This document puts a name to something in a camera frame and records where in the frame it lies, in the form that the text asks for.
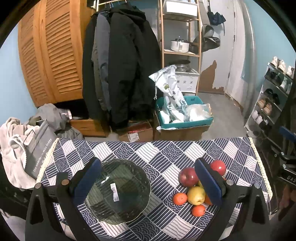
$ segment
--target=metal pot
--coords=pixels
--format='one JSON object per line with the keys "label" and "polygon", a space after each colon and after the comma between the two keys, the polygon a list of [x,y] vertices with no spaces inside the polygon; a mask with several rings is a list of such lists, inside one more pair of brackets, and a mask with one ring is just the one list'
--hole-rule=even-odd
{"label": "metal pot", "polygon": [[176,66],[176,72],[189,72],[191,70],[190,68],[190,61],[186,59],[176,60],[174,62],[171,62],[170,65]]}
{"label": "metal pot", "polygon": [[190,42],[183,39],[175,39],[170,41],[170,48],[176,52],[187,53],[189,51]]}

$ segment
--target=tablecloth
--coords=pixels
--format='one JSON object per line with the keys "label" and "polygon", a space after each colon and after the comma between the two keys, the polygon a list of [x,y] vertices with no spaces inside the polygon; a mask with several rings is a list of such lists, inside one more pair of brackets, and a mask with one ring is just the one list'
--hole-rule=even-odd
{"label": "tablecloth", "polygon": [[[257,150],[251,138],[221,138],[207,141],[154,141],[147,143],[89,142],[85,140],[57,139],[43,163],[37,181],[43,185],[55,185],[56,174],[67,171],[69,178],[83,169],[91,157],[102,162],[113,158],[128,159],[141,166],[150,182],[152,192],[144,212],[134,221],[110,225],[98,221],[85,206],[78,209],[93,232],[99,237],[118,240],[171,240],[198,237],[217,211],[216,206],[206,206],[202,217],[191,215],[192,205],[177,206],[172,202],[177,192],[186,192],[180,185],[178,174],[185,167],[193,167],[197,158],[208,163],[216,159],[224,161],[227,170],[225,178],[237,185],[250,186],[259,183],[265,201],[272,197],[272,191]],[[234,224],[241,204],[237,204],[229,224]],[[54,204],[60,221],[65,217],[59,206]]]}

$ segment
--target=pile of fruit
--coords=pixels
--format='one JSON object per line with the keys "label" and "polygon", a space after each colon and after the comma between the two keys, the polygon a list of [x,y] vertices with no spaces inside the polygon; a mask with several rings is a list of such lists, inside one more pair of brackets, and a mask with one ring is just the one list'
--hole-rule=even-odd
{"label": "pile of fruit", "polygon": [[[226,172],[226,166],[223,161],[215,160],[210,164],[210,167],[219,172],[223,176]],[[205,190],[198,179],[193,167],[184,168],[179,174],[179,182],[184,186],[188,187],[189,190],[186,193],[176,193],[173,196],[173,203],[176,205],[183,205],[185,202],[189,202],[194,205],[191,213],[195,217],[201,217],[205,214],[205,206],[212,205],[211,200],[205,193]]]}

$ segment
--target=louvered door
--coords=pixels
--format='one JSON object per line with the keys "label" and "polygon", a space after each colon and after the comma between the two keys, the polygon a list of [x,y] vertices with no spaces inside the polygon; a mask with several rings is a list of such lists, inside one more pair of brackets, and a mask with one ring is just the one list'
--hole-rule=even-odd
{"label": "louvered door", "polygon": [[80,0],[40,3],[42,54],[55,99],[82,99]]}
{"label": "louvered door", "polygon": [[39,33],[40,3],[19,22],[18,47],[20,63],[27,88],[34,104],[55,103],[45,72]]}

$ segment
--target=glass bowl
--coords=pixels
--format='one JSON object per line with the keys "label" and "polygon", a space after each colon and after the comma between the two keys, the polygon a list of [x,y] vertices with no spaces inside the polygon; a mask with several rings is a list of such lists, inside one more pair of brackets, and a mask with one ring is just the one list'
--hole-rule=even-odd
{"label": "glass bowl", "polygon": [[140,166],[112,159],[102,163],[101,176],[84,203],[99,221],[116,225],[135,220],[147,207],[150,192],[151,184]]}

